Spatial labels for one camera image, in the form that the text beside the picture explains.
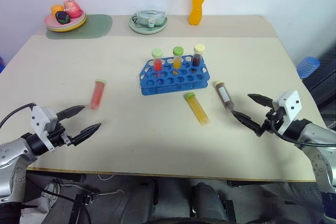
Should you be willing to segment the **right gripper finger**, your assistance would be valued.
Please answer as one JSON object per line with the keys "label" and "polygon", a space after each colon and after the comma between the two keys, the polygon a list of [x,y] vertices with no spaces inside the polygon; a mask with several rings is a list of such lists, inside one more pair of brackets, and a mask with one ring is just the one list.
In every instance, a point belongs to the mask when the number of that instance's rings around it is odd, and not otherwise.
{"label": "right gripper finger", "polygon": [[247,94],[247,95],[248,95],[249,98],[251,98],[256,103],[258,103],[262,106],[273,108],[273,100],[271,98],[268,98],[268,97],[260,95],[260,94],[254,94],[254,93]]}
{"label": "right gripper finger", "polygon": [[231,113],[242,125],[246,126],[254,133],[263,133],[262,127],[254,122],[249,116],[234,110],[232,110]]}

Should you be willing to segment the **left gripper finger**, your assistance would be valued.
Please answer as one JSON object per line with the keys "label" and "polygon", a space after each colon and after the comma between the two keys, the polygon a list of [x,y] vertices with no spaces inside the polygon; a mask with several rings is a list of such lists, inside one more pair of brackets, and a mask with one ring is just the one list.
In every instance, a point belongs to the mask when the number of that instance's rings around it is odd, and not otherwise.
{"label": "left gripper finger", "polygon": [[80,143],[90,138],[99,129],[100,126],[101,123],[97,123],[80,131],[78,135],[71,138],[72,145],[79,145]]}
{"label": "left gripper finger", "polygon": [[85,108],[84,105],[75,105],[72,107],[69,107],[67,109],[64,109],[56,114],[58,122],[64,120],[64,119],[69,119],[79,112],[81,112]]}

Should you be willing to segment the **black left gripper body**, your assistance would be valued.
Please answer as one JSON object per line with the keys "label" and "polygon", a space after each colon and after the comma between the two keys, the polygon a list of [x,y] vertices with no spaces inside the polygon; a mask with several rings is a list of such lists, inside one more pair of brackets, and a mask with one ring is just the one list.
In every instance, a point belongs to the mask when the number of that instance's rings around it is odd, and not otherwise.
{"label": "black left gripper body", "polygon": [[57,123],[55,129],[49,132],[48,139],[54,147],[73,144],[72,137],[66,134],[65,128],[61,123]]}

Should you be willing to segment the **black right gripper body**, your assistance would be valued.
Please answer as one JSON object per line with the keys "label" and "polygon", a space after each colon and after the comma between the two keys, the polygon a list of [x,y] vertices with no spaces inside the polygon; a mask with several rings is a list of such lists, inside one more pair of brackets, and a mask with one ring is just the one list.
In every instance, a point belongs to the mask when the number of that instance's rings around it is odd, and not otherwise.
{"label": "black right gripper body", "polygon": [[285,116],[284,108],[279,108],[278,110],[271,109],[266,114],[266,119],[264,123],[261,125],[261,127],[257,129],[256,135],[260,137],[265,131],[268,131],[272,134],[274,133],[273,128],[278,131],[280,127],[283,125],[284,116]]}

